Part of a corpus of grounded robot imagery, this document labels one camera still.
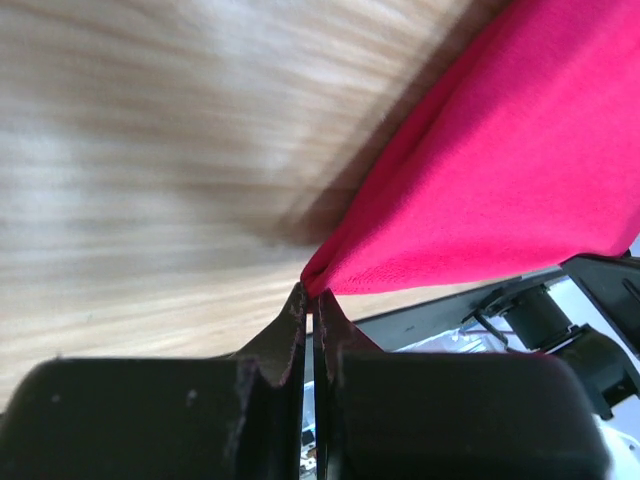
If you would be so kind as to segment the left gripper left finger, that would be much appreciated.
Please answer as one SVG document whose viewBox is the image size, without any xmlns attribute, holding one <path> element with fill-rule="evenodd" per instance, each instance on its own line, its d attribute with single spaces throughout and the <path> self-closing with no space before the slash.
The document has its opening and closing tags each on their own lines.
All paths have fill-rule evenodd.
<svg viewBox="0 0 640 480">
<path fill-rule="evenodd" d="M 306 293 L 235 354 L 55 358 L 1 418 L 5 479 L 295 479 Z"/>
</svg>

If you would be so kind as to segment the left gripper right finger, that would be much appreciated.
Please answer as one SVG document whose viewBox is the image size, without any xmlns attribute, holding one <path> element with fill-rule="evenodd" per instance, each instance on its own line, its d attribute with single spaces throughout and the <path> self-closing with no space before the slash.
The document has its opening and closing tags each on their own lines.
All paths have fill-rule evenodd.
<svg viewBox="0 0 640 480">
<path fill-rule="evenodd" d="M 321 479 L 603 479 L 572 370 L 539 354 L 388 353 L 331 292 L 313 304 Z"/>
</svg>

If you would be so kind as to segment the magenta t-shirt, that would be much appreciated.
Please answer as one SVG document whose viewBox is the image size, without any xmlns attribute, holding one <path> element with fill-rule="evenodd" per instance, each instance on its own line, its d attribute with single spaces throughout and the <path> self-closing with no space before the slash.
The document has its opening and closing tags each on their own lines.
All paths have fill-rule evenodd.
<svg viewBox="0 0 640 480">
<path fill-rule="evenodd" d="M 304 268 L 311 295 L 507 277 L 639 233 L 639 5 L 514 1 L 421 99 Z"/>
</svg>

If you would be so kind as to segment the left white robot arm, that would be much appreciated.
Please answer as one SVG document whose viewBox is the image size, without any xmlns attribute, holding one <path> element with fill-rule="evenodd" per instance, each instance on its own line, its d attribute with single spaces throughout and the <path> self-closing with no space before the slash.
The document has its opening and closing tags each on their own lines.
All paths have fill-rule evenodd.
<svg viewBox="0 0 640 480">
<path fill-rule="evenodd" d="M 632 256 L 357 322 L 296 285 L 227 356 L 35 366 L 1 415 L 1 475 L 604 479 L 638 362 Z"/>
</svg>

